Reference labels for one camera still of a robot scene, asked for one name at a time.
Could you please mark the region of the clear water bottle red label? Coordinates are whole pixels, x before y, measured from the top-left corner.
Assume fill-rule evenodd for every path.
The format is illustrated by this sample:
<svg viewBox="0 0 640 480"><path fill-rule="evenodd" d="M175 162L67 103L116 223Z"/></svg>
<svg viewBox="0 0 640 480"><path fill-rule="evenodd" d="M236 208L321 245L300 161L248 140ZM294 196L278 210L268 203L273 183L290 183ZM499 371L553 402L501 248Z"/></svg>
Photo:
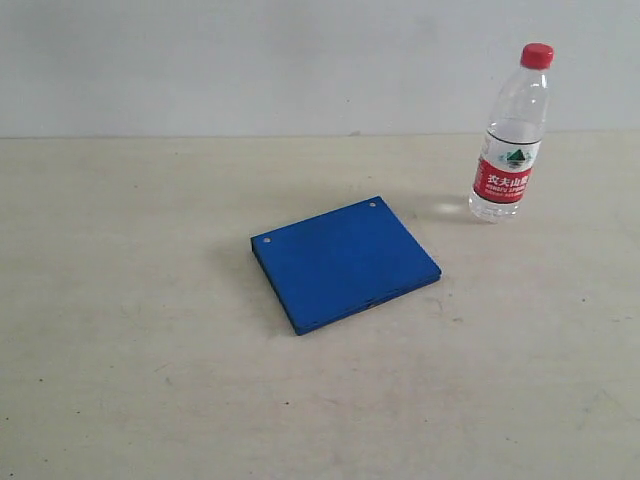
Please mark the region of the clear water bottle red label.
<svg viewBox="0 0 640 480"><path fill-rule="evenodd" d="M526 44L494 102L469 195L479 219L496 223L518 211L545 132L553 59L551 46Z"/></svg>

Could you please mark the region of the blue binder folder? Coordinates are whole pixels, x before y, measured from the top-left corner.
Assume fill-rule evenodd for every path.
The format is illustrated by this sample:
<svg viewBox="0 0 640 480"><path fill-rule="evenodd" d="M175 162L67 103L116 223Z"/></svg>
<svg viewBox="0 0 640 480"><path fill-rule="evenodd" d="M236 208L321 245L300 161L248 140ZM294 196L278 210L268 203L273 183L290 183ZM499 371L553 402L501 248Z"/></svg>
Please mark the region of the blue binder folder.
<svg viewBox="0 0 640 480"><path fill-rule="evenodd" d="M442 275L380 196L256 235L251 248L297 335Z"/></svg>

